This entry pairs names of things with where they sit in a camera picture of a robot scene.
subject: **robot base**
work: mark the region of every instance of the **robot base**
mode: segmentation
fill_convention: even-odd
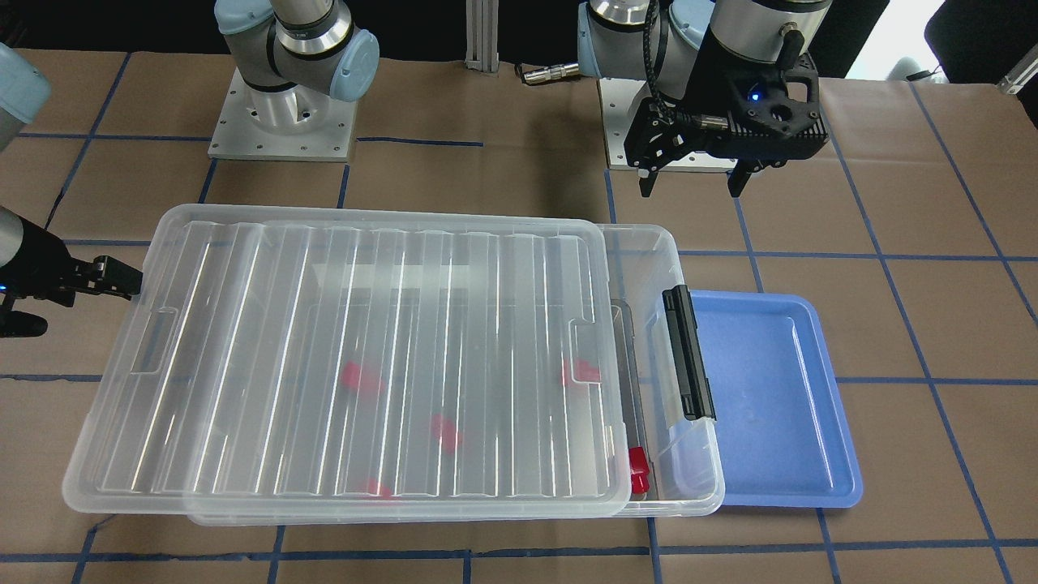
[[[624,137],[631,128],[631,120],[643,98],[649,95],[645,81],[606,77],[598,82],[598,95],[602,102],[602,123],[605,127],[605,144],[609,168],[636,170],[628,166],[624,152]],[[660,168],[661,171],[727,172],[735,167],[735,160],[714,158],[698,151]]]
[[[357,104],[329,99],[320,124],[300,134],[273,134],[250,119],[248,86],[236,69],[213,131],[209,156],[228,160],[348,162]]]

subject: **red cap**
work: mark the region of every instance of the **red cap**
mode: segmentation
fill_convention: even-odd
[[[649,458],[645,449],[636,446],[628,449],[627,455],[631,460],[631,494],[649,493]]]

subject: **red object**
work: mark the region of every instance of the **red object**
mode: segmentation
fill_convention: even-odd
[[[597,367],[588,363],[585,360],[578,359],[572,368],[570,369],[570,362],[563,360],[563,387],[567,390],[570,386],[575,383],[580,385],[585,384],[601,384],[602,383],[602,372],[599,371]]]
[[[382,383],[381,378],[373,378],[370,372],[361,374],[363,372],[364,369],[359,365],[348,361],[338,374],[338,383],[359,396],[378,397],[385,391],[385,384]]]
[[[433,439],[439,441],[440,450],[447,454],[458,451],[458,447],[461,446],[461,434],[453,420],[440,414],[433,414],[429,427]]]
[[[628,449],[627,455],[631,460],[631,494],[649,493],[649,458],[646,457],[645,449],[636,446]]]
[[[367,479],[367,493],[378,496],[379,499],[392,499],[392,491],[375,479]]]

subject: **bin latch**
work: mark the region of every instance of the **bin latch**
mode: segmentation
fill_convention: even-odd
[[[681,409],[685,418],[716,420],[713,399],[710,397],[710,381],[703,367],[703,354],[695,333],[695,315],[688,286],[679,283],[671,289],[664,289],[663,308],[666,310],[666,327],[671,332],[671,351],[674,353]]]

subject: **plastic bin lid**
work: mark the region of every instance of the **plastic bin lid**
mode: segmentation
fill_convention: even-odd
[[[413,522],[630,498],[592,223],[186,204],[143,271],[75,509]]]

